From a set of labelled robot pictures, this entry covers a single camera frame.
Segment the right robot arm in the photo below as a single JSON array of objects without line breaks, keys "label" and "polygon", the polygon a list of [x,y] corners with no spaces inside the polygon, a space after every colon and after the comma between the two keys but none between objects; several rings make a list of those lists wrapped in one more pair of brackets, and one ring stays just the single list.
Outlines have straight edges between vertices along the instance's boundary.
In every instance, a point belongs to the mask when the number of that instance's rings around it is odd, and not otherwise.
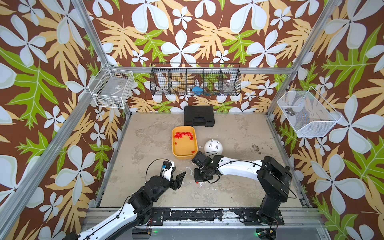
[{"label": "right robot arm", "polygon": [[284,167],[270,156],[263,160],[246,161],[230,159],[221,155],[212,158],[198,152],[192,159],[197,166],[194,169],[195,182],[215,183],[214,176],[238,176],[258,181],[265,197],[258,210],[250,216],[244,215],[243,223],[251,225],[279,224],[277,215],[282,203],[288,201],[293,176],[289,167]]}]

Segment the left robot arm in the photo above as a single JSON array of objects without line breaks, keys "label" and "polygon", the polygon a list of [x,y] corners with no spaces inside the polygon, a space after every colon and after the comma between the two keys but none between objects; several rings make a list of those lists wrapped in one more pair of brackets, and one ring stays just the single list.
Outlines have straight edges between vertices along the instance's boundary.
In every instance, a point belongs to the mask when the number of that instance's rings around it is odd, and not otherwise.
[{"label": "left robot arm", "polygon": [[182,186],[186,172],[175,179],[153,176],[123,206],[104,221],[79,234],[70,233],[66,240],[115,240],[123,232],[144,225],[150,220],[153,203],[168,189],[176,191]]}]

